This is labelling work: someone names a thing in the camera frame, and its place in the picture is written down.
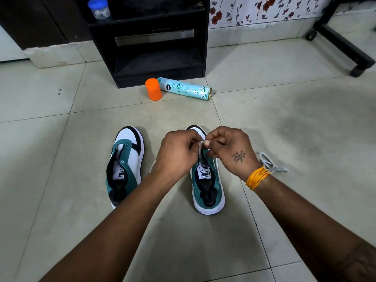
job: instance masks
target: sneaker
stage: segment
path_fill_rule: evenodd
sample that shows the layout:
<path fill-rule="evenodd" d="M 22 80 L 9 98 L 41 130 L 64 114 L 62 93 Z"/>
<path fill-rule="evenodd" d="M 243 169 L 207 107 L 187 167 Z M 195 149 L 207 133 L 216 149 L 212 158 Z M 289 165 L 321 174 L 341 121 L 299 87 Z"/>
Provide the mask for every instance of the sneaker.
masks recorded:
<path fill-rule="evenodd" d="M 205 140 L 206 133 L 199 126 L 189 126 Z M 191 169 L 192 195 L 195 208 L 204 215 L 218 213 L 224 207 L 224 193 L 218 172 L 218 159 L 206 156 L 208 149 L 199 150 L 199 159 Z"/>
<path fill-rule="evenodd" d="M 140 183 L 144 140 L 134 127 L 122 128 L 114 141 L 106 169 L 106 185 L 115 209 Z"/>

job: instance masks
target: transparent container with blue lid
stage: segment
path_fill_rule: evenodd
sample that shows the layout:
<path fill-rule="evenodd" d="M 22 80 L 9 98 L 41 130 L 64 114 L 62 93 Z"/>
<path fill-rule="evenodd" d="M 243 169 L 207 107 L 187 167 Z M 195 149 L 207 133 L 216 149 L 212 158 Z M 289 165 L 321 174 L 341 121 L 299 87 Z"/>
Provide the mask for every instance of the transparent container with blue lid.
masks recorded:
<path fill-rule="evenodd" d="M 111 16 L 107 0 L 90 0 L 88 7 L 91 9 L 94 18 L 104 20 Z"/>

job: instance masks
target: white shoe sole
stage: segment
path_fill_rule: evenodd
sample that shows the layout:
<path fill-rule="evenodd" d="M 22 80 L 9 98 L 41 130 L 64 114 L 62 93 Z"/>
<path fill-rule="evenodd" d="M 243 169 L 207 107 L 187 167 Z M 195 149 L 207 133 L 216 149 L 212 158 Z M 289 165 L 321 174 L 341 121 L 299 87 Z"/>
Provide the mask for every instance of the white shoe sole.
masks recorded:
<path fill-rule="evenodd" d="M 194 204 L 194 207 L 200 212 L 202 213 L 203 215 L 214 215 L 215 213 L 218 213 L 220 212 L 223 207 L 224 207 L 224 192 L 223 192 L 223 185 L 222 185 L 222 181 L 221 181 L 221 176 L 219 176 L 219 170 L 218 170 L 218 159 L 215 159 L 215 167 L 217 169 L 217 174 L 218 174 L 218 178 L 219 178 L 219 184 L 221 185 L 221 191 L 222 191 L 222 200 L 219 202 L 218 206 L 215 207 L 214 209 L 204 209 L 202 207 L 199 206 L 199 204 L 197 203 L 196 201 L 196 198 L 194 196 L 194 186 L 192 184 L 192 197 L 193 197 L 193 204 Z"/>
<path fill-rule="evenodd" d="M 142 164 L 142 159 L 144 158 L 144 139 L 143 139 L 142 135 L 140 134 L 140 132 L 137 128 L 135 128 L 135 127 L 132 127 L 132 128 L 134 128 L 137 131 L 137 133 L 140 137 L 140 140 L 141 140 L 141 151 L 140 151 L 140 156 L 138 158 L 138 173 L 137 173 L 137 178 L 136 178 L 137 184 L 139 185 L 141 183 L 141 164 Z M 116 208 L 112 202 L 111 202 L 111 206 L 112 206 L 113 209 Z"/>

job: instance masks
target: shoe sole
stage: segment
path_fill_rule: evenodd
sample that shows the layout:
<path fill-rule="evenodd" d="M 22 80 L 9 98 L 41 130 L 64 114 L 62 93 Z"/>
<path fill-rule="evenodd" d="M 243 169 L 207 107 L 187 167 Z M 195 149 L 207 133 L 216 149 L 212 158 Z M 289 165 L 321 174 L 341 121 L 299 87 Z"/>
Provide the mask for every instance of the shoe sole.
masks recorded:
<path fill-rule="evenodd" d="M 206 134 L 204 132 L 204 129 L 201 128 L 200 126 L 197 126 L 198 128 L 201 129 L 201 131 Z M 219 178 L 219 184 L 221 185 L 221 191 L 222 191 L 222 200 L 219 202 L 218 206 L 215 207 L 214 209 L 204 209 L 202 207 L 199 206 L 199 204 L 197 203 L 196 201 L 196 198 L 194 196 L 194 187 L 193 187 L 193 184 L 192 184 L 192 197 L 193 197 L 193 204 L 194 204 L 194 207 L 200 212 L 202 213 L 203 215 L 214 215 L 215 213 L 218 213 L 220 212 L 223 207 L 224 207 L 224 192 L 223 192 L 223 185 L 222 185 L 222 181 L 221 181 L 221 176 L 219 175 L 219 170 L 218 170 L 218 159 L 215 159 L 215 167 L 217 169 L 217 174 L 218 174 L 218 178 Z"/>
<path fill-rule="evenodd" d="M 115 144 L 115 142 L 116 142 L 116 138 L 117 138 L 117 136 L 119 135 L 119 133 L 120 133 L 123 129 L 125 129 L 125 128 L 126 128 L 126 127 L 122 128 L 122 129 L 117 133 L 117 135 L 116 135 L 116 137 L 115 137 L 115 141 L 114 141 L 114 143 L 112 144 L 112 146 Z M 137 128 L 135 128 L 135 127 L 132 127 L 132 128 L 134 128 L 134 129 L 136 130 L 136 132 L 138 133 L 138 135 L 139 135 L 139 137 L 140 137 L 140 140 L 141 140 L 141 151 L 140 151 L 140 156 L 139 156 L 139 158 L 138 158 L 138 173 L 137 173 L 137 182 L 140 182 L 140 183 L 141 183 L 141 164 L 142 164 L 142 160 L 143 160 L 143 158 L 144 158 L 144 139 L 143 139 L 141 133 L 139 132 L 139 130 L 138 130 Z M 112 206 L 113 209 L 116 208 L 112 202 L 111 202 L 111 206 Z"/>

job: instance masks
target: wallpaper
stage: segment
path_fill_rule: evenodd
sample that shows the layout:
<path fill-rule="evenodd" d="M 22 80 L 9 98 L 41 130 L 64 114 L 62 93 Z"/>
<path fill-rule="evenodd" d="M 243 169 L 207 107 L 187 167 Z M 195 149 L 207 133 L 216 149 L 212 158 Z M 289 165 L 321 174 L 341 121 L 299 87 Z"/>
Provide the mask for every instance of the wallpaper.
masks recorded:
<path fill-rule="evenodd" d="M 320 16 L 330 0 L 211 0 L 209 28 Z M 342 4 L 337 14 L 376 10 L 376 2 Z"/>

